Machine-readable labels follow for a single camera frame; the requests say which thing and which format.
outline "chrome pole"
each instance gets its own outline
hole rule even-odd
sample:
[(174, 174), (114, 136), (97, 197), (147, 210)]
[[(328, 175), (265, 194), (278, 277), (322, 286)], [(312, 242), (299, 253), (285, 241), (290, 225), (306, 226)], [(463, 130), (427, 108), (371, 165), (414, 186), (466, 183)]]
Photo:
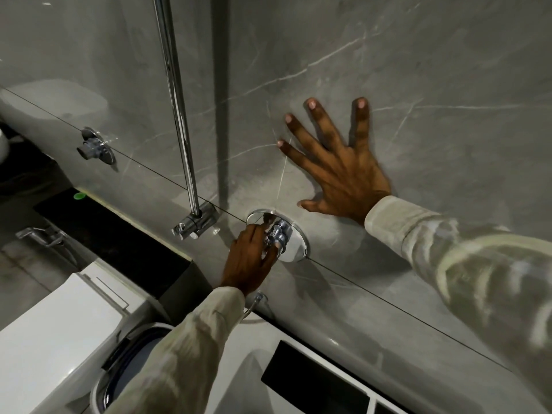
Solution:
[(184, 94), (182, 92), (182, 79), (180, 66), (178, 64), (178, 52), (175, 41), (175, 28), (173, 26), (170, 0), (154, 0), (157, 27), (161, 37), (163, 59), (167, 71), (167, 82), (170, 92), (170, 101), (175, 115), (176, 132), (184, 176), (188, 187), (188, 198), (190, 200), (191, 215), (201, 217), (202, 211), (199, 208), (196, 178), (194, 175), (194, 164), (191, 159), (190, 136), (188, 132), (188, 121), (184, 107)]

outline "shower rail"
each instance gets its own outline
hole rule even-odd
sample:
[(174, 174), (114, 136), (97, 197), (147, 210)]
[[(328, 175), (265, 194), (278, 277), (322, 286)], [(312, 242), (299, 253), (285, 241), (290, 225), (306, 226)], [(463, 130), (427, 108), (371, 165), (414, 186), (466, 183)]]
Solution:
[(197, 238), (216, 222), (217, 211), (207, 201), (199, 205), (170, 0), (154, 0), (154, 7), (191, 209), (190, 215), (179, 222), (172, 232), (181, 239), (188, 236)]

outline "cuff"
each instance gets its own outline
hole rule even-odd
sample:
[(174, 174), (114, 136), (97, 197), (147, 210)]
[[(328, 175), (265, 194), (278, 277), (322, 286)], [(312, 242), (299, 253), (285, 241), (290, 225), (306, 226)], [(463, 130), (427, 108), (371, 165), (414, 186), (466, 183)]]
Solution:
[(366, 215), (364, 228), (370, 235), (404, 257), (401, 252), (404, 239), (420, 220), (432, 215), (438, 213), (394, 196), (386, 196)]
[(230, 330), (244, 316), (245, 297), (243, 292), (235, 287), (220, 286), (215, 288), (203, 303), (224, 316), (226, 325)]

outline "sleeve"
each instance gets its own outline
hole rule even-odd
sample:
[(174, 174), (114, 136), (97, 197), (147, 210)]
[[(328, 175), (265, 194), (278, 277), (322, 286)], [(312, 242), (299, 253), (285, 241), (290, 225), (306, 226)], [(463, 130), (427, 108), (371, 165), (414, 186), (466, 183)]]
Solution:
[(218, 287), (151, 352), (106, 414), (202, 414), (245, 298)]
[(370, 210), (364, 226), (408, 260), (552, 409), (552, 243), (460, 222), (393, 196)]

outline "toilet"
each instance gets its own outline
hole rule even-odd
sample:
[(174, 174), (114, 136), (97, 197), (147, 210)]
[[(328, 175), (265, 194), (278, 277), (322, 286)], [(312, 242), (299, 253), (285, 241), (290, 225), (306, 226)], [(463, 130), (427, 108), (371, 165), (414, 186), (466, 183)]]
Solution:
[(73, 273), (0, 331), (1, 412), (47, 414), (91, 391), (104, 412), (173, 328), (155, 320), (148, 296), (101, 259)]

